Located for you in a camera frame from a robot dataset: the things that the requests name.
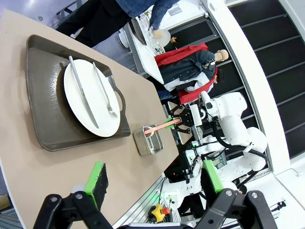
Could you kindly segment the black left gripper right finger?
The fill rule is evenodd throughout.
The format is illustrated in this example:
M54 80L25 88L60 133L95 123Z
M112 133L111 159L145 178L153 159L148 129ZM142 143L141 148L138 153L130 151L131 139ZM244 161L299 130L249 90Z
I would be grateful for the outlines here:
M243 195L225 188L210 160L203 162L201 186L208 207L197 224L199 229L220 229L226 219L235 219L242 229L277 228L263 193L251 190Z

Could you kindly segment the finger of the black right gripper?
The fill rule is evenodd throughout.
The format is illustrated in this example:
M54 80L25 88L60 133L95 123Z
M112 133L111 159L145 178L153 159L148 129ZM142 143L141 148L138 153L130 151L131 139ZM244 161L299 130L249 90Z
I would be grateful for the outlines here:
M191 133L190 128L181 129L179 126L180 126L180 124L174 124L174 125L168 126L167 129L173 129L173 130L176 130L177 132L185 133L185 134L190 134Z
M183 109L185 109L187 107L185 107L184 105L180 104L180 105L176 105L173 109L170 110L170 116L171 118L175 119L175 118L180 118L180 113L182 112Z

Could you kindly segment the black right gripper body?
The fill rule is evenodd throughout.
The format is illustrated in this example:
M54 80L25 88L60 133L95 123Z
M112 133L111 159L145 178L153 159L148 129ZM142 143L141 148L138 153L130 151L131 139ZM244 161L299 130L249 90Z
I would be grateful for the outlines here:
M182 110L182 112L180 113L180 119L182 121L182 125L187 127L194 126L193 116L189 108L185 108Z

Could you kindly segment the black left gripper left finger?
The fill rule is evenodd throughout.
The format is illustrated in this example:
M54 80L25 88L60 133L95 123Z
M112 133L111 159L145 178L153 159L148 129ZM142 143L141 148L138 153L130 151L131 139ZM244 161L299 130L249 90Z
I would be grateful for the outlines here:
M74 222L82 221L88 229L111 229L111 224L101 213L108 184L105 163L96 162L84 190L70 193L65 198L58 194L46 196L33 227L70 229Z

